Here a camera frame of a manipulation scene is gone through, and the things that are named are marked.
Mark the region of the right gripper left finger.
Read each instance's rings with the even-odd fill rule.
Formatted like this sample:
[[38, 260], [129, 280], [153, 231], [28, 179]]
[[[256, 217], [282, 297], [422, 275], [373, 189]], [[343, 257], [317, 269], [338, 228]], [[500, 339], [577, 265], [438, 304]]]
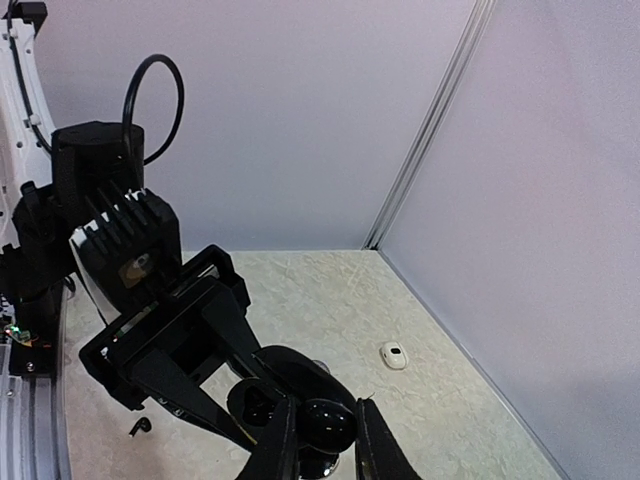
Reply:
[[298, 479], [297, 402], [275, 402], [264, 394], [246, 394], [242, 420], [261, 427], [259, 439], [237, 479]]

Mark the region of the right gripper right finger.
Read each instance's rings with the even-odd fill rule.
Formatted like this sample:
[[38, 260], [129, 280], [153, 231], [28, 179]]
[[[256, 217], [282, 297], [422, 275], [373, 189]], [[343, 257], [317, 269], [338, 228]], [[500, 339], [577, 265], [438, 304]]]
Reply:
[[373, 399], [356, 404], [356, 478], [421, 480], [407, 460]]

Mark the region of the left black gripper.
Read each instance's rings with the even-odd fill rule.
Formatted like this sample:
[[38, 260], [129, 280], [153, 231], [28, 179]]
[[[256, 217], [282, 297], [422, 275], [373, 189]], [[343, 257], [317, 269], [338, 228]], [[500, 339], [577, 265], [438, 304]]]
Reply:
[[246, 313], [251, 301], [231, 256], [210, 245], [187, 261], [151, 304], [121, 314], [79, 352], [89, 375], [118, 403], [147, 399], [250, 452], [256, 441], [200, 385], [223, 364], [240, 378], [278, 385], [255, 354], [262, 348]]

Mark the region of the black charging case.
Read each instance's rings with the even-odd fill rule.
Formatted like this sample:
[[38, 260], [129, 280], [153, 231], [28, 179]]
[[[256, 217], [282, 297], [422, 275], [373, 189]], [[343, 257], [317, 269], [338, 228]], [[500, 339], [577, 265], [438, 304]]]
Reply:
[[356, 439], [356, 399], [328, 370], [282, 345], [250, 355], [254, 371], [227, 395], [227, 408], [247, 436], [258, 441], [277, 405], [295, 404], [298, 465], [302, 479], [324, 479], [337, 468], [342, 452]]

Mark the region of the white earbud charging case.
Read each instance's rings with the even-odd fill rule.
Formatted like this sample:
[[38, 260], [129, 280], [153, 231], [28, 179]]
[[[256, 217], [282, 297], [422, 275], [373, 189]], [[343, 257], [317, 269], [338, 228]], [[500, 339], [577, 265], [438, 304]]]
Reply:
[[405, 350], [397, 341], [384, 342], [379, 348], [379, 354], [390, 370], [401, 371], [408, 366], [409, 361]]

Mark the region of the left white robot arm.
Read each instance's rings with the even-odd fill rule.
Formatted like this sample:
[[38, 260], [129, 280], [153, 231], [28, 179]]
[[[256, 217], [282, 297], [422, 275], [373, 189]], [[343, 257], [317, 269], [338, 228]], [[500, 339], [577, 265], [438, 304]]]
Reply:
[[147, 399], [200, 428], [253, 450], [275, 409], [260, 403], [265, 371], [246, 320], [250, 298], [230, 255], [209, 246], [181, 256], [179, 222], [147, 189], [144, 132], [132, 120], [137, 70], [118, 123], [89, 122], [45, 138], [52, 181], [19, 188], [19, 246], [3, 253], [9, 295], [26, 303], [77, 273], [117, 311], [79, 353], [119, 403]]

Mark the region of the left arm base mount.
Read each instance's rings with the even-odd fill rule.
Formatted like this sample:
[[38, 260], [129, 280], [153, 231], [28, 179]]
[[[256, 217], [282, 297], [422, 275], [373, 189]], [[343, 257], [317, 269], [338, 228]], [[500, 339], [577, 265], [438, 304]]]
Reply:
[[57, 373], [60, 295], [52, 289], [11, 303], [1, 295], [1, 337], [9, 341], [9, 373], [53, 377]]

